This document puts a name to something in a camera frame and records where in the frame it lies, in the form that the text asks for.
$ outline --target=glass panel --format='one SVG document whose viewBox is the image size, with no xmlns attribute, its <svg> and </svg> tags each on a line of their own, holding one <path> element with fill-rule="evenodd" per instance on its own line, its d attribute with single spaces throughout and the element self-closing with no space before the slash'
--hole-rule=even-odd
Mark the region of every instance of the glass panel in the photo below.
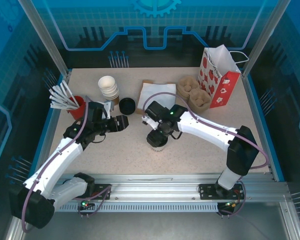
<svg viewBox="0 0 300 240">
<path fill-rule="evenodd" d="M 60 75 L 18 1 L 0 1 L 0 239 L 9 185 L 27 177 L 50 107 L 47 71 Z"/>
<path fill-rule="evenodd" d="M 129 67 L 197 67 L 221 44 L 248 54 L 277 0 L 33 2 L 69 68 L 116 68 L 111 51 Z"/>
<path fill-rule="evenodd" d="M 300 192 L 300 1 L 290 2 L 251 77 L 283 175 Z"/>
</svg>

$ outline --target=black bracket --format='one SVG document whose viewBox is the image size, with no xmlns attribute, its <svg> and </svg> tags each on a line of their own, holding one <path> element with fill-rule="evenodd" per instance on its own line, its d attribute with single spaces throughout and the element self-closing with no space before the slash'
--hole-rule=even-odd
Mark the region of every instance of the black bracket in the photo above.
<svg viewBox="0 0 300 240">
<path fill-rule="evenodd" d="M 101 191 L 103 191 L 104 189 L 106 189 L 106 187 L 111 186 L 111 184 L 94 184 L 94 191 L 91 195 L 91 197 L 93 197 L 94 195 L 97 195 L 98 193 L 100 193 Z M 111 188 L 109 191 L 105 191 L 104 193 L 102 193 L 100 196 L 97 196 L 96 198 L 94 198 L 93 200 L 102 200 L 105 197 L 105 200 L 109 200 L 110 199 L 110 194 L 111 194 Z"/>
<path fill-rule="evenodd" d="M 240 183 L 236 183 L 229 191 L 229 194 L 223 198 L 217 194 L 215 183 L 199 184 L 198 191 L 200 193 L 201 200 L 238 200 L 238 198 L 243 200 L 245 197 L 243 187 Z"/>
</svg>

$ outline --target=work surface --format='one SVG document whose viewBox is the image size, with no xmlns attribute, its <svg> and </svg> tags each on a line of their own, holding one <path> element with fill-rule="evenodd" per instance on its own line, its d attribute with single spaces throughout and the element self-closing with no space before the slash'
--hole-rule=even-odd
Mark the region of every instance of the work surface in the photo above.
<svg viewBox="0 0 300 240">
<path fill-rule="evenodd" d="M 142 80 L 155 83 L 178 82 L 184 76 L 198 75 L 198 67 L 161 68 L 79 68 L 73 69 L 69 87 L 73 94 L 88 96 L 93 101 L 104 102 L 98 80 L 106 75 L 115 78 L 120 99 L 130 97 L 137 103 Z M 121 115 L 119 105 L 112 116 Z M 228 127 L 251 129 L 261 146 L 246 92 L 241 80 L 226 106 L 208 109 L 202 117 Z M 169 139 L 163 151 L 156 152 L 147 143 L 150 126 L 142 124 L 141 115 L 128 116 L 129 126 L 122 132 L 108 133 L 99 144 L 91 143 L 67 168 L 65 173 L 76 174 L 194 174 L 220 173 L 226 167 L 227 155 L 220 148 L 196 136 L 184 133 L 179 140 Z M 50 153 L 58 146 L 66 128 L 74 122 L 65 110 L 60 113 Z M 258 154 L 254 166 L 263 164 L 265 158 Z M 267 167 L 251 172 L 268 172 Z"/>
</svg>

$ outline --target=white paper cup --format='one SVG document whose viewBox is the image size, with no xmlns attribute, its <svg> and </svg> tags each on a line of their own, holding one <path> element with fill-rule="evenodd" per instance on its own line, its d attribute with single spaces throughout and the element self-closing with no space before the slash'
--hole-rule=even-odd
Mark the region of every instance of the white paper cup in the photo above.
<svg viewBox="0 0 300 240">
<path fill-rule="evenodd" d="M 110 93 L 113 93 L 115 91 L 118 91 L 118 86 L 115 84 L 113 87 L 111 87 L 111 89 L 109 90 L 102 90 L 100 89 L 102 94 L 110 94 Z"/>
<path fill-rule="evenodd" d="M 105 99 L 107 99 L 107 100 L 113 100 L 113 99 L 116 99 L 118 96 L 119 96 L 119 92 L 117 92 L 117 94 L 114 95 L 114 96 L 104 96 L 104 97 L 105 97 Z"/>
<path fill-rule="evenodd" d="M 116 80 L 112 76 L 103 76 L 98 81 L 98 86 L 101 90 L 109 90 L 116 85 Z"/>
<path fill-rule="evenodd" d="M 118 90 L 118 88 L 116 88 L 116 89 L 115 89 L 114 91 L 112 91 L 112 92 L 109 92 L 109 93 L 102 93 L 102 94 L 103 94 L 103 96 L 105 96 L 105 97 L 111 98 L 111 97 L 113 97 L 113 96 L 116 96 L 118 93 L 119 93 L 119 90 Z"/>
</svg>

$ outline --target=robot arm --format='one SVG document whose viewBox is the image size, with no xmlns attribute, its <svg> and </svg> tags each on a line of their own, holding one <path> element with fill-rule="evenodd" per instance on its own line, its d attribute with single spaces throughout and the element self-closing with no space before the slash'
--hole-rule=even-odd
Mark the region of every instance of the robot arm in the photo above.
<svg viewBox="0 0 300 240">
<path fill-rule="evenodd" d="M 256 143 L 248 127 L 241 126 L 240 129 L 235 129 L 219 125 L 200 116 L 193 118 L 185 107 L 174 105 L 169 110 L 156 101 L 149 105 L 145 113 L 146 115 L 142 117 L 143 123 L 149 124 L 153 128 L 146 139 L 153 148 L 164 147 L 169 136 L 177 139 L 173 136 L 173 132 L 176 131 L 195 135 L 227 152 L 226 169 L 221 173 L 215 184 L 215 191 L 221 198 L 229 194 L 229 191 L 242 176 L 247 175 L 258 154 L 258 150 L 245 141 L 201 124 L 198 119 L 215 127 L 227 129 L 227 131 L 241 135 Z"/>
<path fill-rule="evenodd" d="M 54 212 L 68 201 L 76 197 L 92 196 L 95 180 L 83 173 L 76 174 L 74 178 L 57 188 L 54 187 L 71 162 L 94 141 L 97 135 L 105 136 L 106 133 L 120 132 L 129 125 L 128 118 L 124 115 L 110 116 L 113 108 L 111 101 L 88 103 L 87 120 L 80 136 L 47 166 L 39 182 L 35 185 L 26 208 L 25 221 L 27 223 L 41 229 L 48 224 Z M 78 121 L 69 126 L 56 150 L 40 169 L 23 185 L 15 184 L 9 189 L 10 208 L 13 216 L 21 219 L 26 196 L 38 174 L 56 153 L 59 153 L 75 138 L 81 127 Z"/>
</svg>

